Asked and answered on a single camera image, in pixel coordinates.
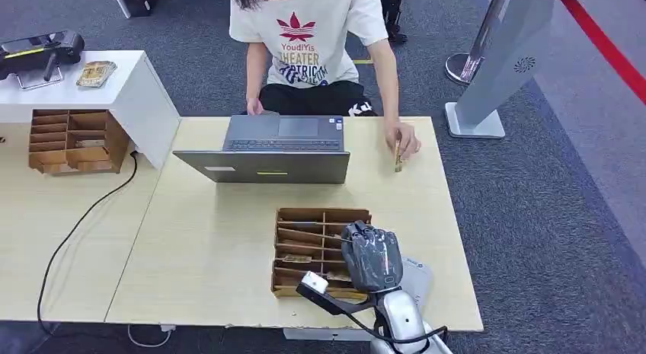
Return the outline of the person's left hand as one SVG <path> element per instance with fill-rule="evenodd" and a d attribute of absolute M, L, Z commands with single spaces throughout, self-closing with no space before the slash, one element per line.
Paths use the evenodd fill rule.
<path fill-rule="evenodd" d="M 386 144 L 402 161 L 419 152 L 421 141 L 412 125 L 400 120 L 385 119 L 384 126 Z"/>

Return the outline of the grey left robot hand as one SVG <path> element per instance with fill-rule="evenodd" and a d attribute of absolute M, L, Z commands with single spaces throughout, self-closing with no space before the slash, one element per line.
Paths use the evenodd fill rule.
<path fill-rule="evenodd" d="M 394 232 L 357 220 L 341 233 L 341 253 L 356 290 L 386 292 L 400 286 L 403 264 Z"/>

